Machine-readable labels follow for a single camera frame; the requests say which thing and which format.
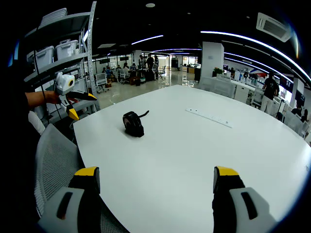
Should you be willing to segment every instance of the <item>column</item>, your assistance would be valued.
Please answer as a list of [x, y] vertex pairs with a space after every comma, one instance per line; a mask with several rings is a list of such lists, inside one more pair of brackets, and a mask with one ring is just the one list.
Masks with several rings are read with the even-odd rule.
[[133, 59], [133, 63], [135, 63], [136, 66], [138, 66], [138, 60], [139, 60], [139, 55], [141, 55], [141, 50], [135, 50], [133, 51], [134, 57], [132, 57]]
[[212, 77], [214, 68], [224, 67], [224, 47], [221, 43], [203, 42], [201, 77]]
[[296, 90], [298, 90], [301, 94], [303, 94], [303, 91], [305, 89], [304, 83], [299, 78], [294, 78], [294, 85], [293, 85], [293, 92], [292, 92], [292, 98], [290, 102], [290, 106], [292, 108], [295, 107], [295, 96], [296, 96]]

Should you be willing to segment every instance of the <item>ceiling vent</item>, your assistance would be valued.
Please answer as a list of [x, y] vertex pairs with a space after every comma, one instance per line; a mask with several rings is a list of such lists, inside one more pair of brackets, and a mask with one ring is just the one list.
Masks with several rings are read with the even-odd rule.
[[291, 28], [263, 13], [258, 12], [256, 29], [286, 42], [291, 38]]

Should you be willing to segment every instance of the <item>person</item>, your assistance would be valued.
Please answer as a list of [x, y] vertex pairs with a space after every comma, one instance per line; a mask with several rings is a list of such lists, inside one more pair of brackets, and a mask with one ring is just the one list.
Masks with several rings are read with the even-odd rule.
[[[139, 69], [145, 69], [146, 68], [146, 59], [142, 56], [142, 55], [139, 55], [139, 60], [138, 60], [138, 68]], [[141, 75], [142, 77], [145, 76], [145, 71], [142, 70], [141, 71]]]
[[301, 105], [299, 103], [297, 103], [296, 108], [292, 110], [292, 113], [301, 117]]
[[157, 55], [155, 55], [155, 76], [156, 76], [156, 79], [158, 79], [158, 77], [159, 77], [158, 68], [159, 68], [159, 59], [158, 59]]
[[303, 116], [301, 117], [301, 122], [305, 122], [305, 121], [308, 121], [307, 120], [307, 117], [308, 117], [308, 110], [305, 109], [305, 113], [303, 114]]
[[151, 53], [148, 54], [147, 64], [148, 64], [148, 68], [152, 69], [154, 65], [154, 59], [151, 57]]
[[261, 102], [261, 108], [263, 112], [270, 114], [270, 110], [273, 104], [273, 98], [277, 95], [277, 83], [274, 80], [274, 72], [269, 72], [269, 77], [264, 82], [262, 89], [264, 89], [264, 94]]
[[129, 69], [129, 67], [128, 67], [127, 63], [124, 63], [124, 65], [123, 65], [123, 69], [124, 69], [125, 67], [127, 68], [127, 70]]
[[131, 69], [136, 69], [135, 63], [132, 64]]
[[231, 78], [234, 79], [235, 71], [234, 71], [233, 67], [231, 67], [230, 72], [231, 72]]
[[146, 59], [142, 57], [142, 55], [139, 55], [139, 61], [138, 61], [139, 69], [145, 69], [146, 63], [147, 63]]

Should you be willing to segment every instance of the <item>glossy floor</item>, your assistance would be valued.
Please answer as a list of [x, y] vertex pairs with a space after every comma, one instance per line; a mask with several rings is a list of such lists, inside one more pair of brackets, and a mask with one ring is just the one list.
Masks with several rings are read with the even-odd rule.
[[128, 83], [112, 83], [112, 87], [109, 88], [109, 91], [102, 92], [98, 95], [99, 105], [101, 109], [103, 109], [123, 100], [176, 84], [191, 87], [198, 86], [198, 83], [194, 81], [194, 74], [183, 71], [170, 71], [163, 77], [165, 77], [165, 79], [159, 78], [159, 80], [146, 82], [140, 86], [131, 86]]

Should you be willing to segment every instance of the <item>ceiling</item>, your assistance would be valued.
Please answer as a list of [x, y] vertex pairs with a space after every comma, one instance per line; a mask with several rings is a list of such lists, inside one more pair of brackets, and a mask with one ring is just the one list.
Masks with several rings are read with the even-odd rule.
[[[163, 2], [153, 0], [151, 2], [155, 3], [155, 7], [147, 8], [145, 5], [149, 2], [98, 1], [93, 23], [92, 53], [99, 54], [98, 57], [100, 57], [108, 53], [111, 53], [111, 55], [129, 54], [133, 50], [197, 49], [200, 48], [203, 41], [219, 42], [223, 44], [225, 52], [251, 58], [282, 73], [293, 74], [297, 77], [297, 74], [288, 69], [286, 66], [288, 65], [302, 77], [307, 86], [311, 84], [291, 63], [261, 45], [227, 35], [200, 33], [200, 31], [227, 32], [259, 40], [291, 57], [311, 76], [311, 59], [309, 56], [311, 47], [307, 43], [309, 38], [308, 31], [305, 30], [307, 22], [304, 22], [301, 17], [302, 15], [308, 15], [309, 12], [299, 4], [299, 1], [285, 6], [284, 2], [279, 4], [275, 1], [262, 0], [258, 3], [258, 6], [253, 6], [249, 1], [204, 1], [202, 3], [196, 2], [195, 4], [181, 4], [175, 1]], [[16, 31], [13, 36], [25, 35], [28, 31], [35, 28], [42, 16], [51, 11], [66, 7], [68, 14], [87, 12], [90, 10], [91, 4], [92, 1], [85, 1], [81, 5], [62, 1], [53, 2], [52, 6], [46, 7], [43, 2], [39, 4], [37, 2], [28, 2], [24, 6], [21, 5], [19, 11], [14, 9], [15, 14], [16, 12], [21, 15], [25, 14], [25, 12], [33, 12], [33, 14], [27, 14], [27, 17], [25, 17], [27, 24], [20, 20], [15, 25], [15, 27], [19, 28], [19, 31]], [[273, 36], [256, 29], [258, 12], [291, 25], [296, 31], [300, 43], [298, 59], [291, 41], [283, 43]], [[131, 45], [133, 42], [157, 35], [164, 36]], [[101, 44], [115, 45], [109, 48], [98, 49]], [[190, 53], [198, 55], [201, 51], [193, 50]], [[231, 55], [226, 55], [226, 57], [242, 60], [242, 58]], [[254, 65], [267, 70], [266, 67], [259, 64]]]

